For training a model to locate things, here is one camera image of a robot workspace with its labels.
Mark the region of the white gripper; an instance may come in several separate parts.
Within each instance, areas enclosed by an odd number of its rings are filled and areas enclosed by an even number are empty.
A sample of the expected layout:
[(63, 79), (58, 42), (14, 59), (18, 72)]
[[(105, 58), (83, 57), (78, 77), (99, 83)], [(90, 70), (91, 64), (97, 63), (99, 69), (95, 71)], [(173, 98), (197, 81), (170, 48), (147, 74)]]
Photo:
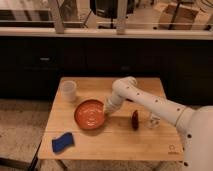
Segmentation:
[(107, 98), (104, 103), (104, 114), (111, 115), (118, 111), (123, 104), (122, 99)]

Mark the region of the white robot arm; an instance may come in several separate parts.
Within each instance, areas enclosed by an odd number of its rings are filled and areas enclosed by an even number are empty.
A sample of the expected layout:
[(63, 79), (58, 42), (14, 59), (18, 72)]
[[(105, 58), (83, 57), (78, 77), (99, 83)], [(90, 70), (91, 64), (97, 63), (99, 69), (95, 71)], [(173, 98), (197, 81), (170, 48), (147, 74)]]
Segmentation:
[(112, 83), (112, 94), (105, 100), (103, 111), (115, 113), (126, 99), (144, 106), (185, 134), (182, 171), (213, 171), (213, 106), (192, 109), (143, 91), (134, 77), (124, 77)]

